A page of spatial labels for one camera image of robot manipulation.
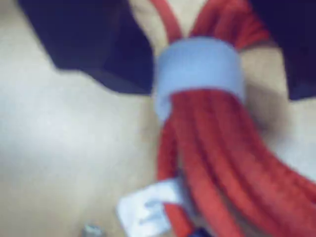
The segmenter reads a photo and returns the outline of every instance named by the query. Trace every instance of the beige surface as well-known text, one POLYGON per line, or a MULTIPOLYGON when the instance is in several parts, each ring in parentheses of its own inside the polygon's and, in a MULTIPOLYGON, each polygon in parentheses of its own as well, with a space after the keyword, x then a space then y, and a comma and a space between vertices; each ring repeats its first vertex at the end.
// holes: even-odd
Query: beige surface
MULTIPOLYGON (((188 32, 203 1, 170 1, 188 32)), ((156 11, 147 0, 132 3, 160 52, 166 39, 156 11)), ((277 49, 248 50, 242 60, 249 107, 267 143, 316 180, 315 101, 287 101, 277 49)), ((109 237, 124 236, 119 197, 155 177, 158 123, 150 98, 55 70, 10 0, 0 0, 0 72, 0 236, 75 237, 90 221, 109 237)))

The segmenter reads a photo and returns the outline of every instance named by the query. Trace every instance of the red cord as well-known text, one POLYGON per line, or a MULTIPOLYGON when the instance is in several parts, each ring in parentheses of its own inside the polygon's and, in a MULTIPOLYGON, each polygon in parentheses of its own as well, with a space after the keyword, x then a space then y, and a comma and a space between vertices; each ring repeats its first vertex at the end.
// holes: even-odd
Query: red cord
MULTIPOLYGON (((169 42, 179 39, 180 27, 167 2, 151 1, 169 42)), ((237 49, 269 39, 243 0, 209 0, 191 35, 213 36, 237 49)), ((315 236, 316 185, 275 158, 238 99, 218 90, 192 90, 174 94, 172 108, 161 133, 158 179, 177 175, 180 153, 193 199, 218 237, 244 236, 223 194, 267 234, 315 236)), ((194 231, 182 207, 165 204, 165 210, 178 237, 194 231)))

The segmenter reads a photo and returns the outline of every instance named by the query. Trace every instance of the red rope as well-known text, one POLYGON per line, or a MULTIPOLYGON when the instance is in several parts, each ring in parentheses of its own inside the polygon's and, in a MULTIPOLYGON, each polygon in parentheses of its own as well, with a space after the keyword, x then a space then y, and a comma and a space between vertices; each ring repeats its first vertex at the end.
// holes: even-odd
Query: red rope
MULTIPOLYGON (((165 8, 167 3, 151 1, 169 41, 179 39, 180 27, 168 21, 175 17, 165 8)), ((213 36, 237 49, 269 38, 242 0, 208 1, 191 35, 213 36)), ((316 185, 275 158, 238 99, 218 90, 193 90, 174 94, 172 108, 161 133, 158 179, 177 175, 180 153, 193 199, 218 237, 244 236, 222 194, 250 222, 274 237, 315 236, 316 185)), ((178 237, 194 231, 182 207, 165 204, 165 210, 178 237)))

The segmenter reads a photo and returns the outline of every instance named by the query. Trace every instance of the small metal object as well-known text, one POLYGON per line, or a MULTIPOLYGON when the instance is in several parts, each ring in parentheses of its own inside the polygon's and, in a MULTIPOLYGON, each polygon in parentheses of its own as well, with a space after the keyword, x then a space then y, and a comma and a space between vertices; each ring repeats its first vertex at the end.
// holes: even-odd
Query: small metal object
POLYGON ((105 237, 105 234, 98 226, 85 225, 81 237, 105 237))

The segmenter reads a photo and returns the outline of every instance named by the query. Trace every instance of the light blue band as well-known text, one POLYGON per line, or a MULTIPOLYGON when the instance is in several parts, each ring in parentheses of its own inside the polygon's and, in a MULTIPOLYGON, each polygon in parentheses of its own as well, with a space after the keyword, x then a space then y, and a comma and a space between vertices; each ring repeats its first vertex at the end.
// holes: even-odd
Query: light blue band
POLYGON ((191 89, 216 88, 244 101, 240 58, 229 44, 214 38, 182 39, 156 64, 155 111, 161 121, 171 113, 170 95, 191 89))

